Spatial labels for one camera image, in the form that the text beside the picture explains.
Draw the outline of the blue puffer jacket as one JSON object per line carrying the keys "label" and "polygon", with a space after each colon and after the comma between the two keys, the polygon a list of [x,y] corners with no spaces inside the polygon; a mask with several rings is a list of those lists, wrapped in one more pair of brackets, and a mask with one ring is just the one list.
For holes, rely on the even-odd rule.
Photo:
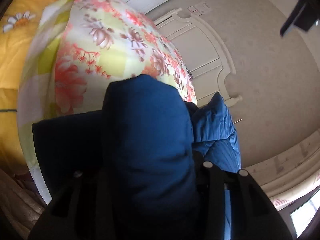
{"label": "blue puffer jacket", "polygon": [[32,125],[52,196],[30,239],[229,239],[238,134],[220,94],[199,108],[148,75],[111,83],[101,110]]}

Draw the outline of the white wooden headboard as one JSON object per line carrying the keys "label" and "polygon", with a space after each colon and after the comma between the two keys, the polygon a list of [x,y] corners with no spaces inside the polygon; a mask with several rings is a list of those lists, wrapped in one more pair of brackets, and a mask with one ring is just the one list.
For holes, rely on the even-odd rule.
{"label": "white wooden headboard", "polygon": [[220,93],[227,107],[243,100],[231,97],[225,86],[229,74],[236,69],[229,50],[218,33],[196,15],[181,18],[175,9],[155,20],[158,31],[178,49],[193,76],[197,105],[206,105],[215,93]]}

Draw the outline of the floral bed sheet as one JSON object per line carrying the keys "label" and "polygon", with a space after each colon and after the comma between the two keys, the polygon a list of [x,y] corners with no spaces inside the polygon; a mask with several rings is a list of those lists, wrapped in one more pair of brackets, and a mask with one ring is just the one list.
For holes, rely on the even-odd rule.
{"label": "floral bed sheet", "polygon": [[184,101],[196,102],[178,49],[122,0],[58,0],[45,7],[17,100],[22,151],[45,203],[52,197],[37,161],[32,124],[95,111],[111,82],[140,74],[175,87]]}

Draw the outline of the yellow floral blanket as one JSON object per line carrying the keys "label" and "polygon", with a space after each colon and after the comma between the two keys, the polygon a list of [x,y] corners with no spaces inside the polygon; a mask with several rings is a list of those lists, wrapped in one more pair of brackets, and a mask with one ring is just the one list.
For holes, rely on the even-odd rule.
{"label": "yellow floral blanket", "polygon": [[17,94],[22,68],[43,10],[57,0],[13,0],[1,18],[1,169],[28,172],[17,130]]}

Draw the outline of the window frame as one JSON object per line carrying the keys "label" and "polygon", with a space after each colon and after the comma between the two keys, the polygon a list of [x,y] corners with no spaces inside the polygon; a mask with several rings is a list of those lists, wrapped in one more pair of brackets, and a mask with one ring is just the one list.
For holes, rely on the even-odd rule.
{"label": "window frame", "polygon": [[297,239],[319,210],[319,186],[279,211],[292,235]]}

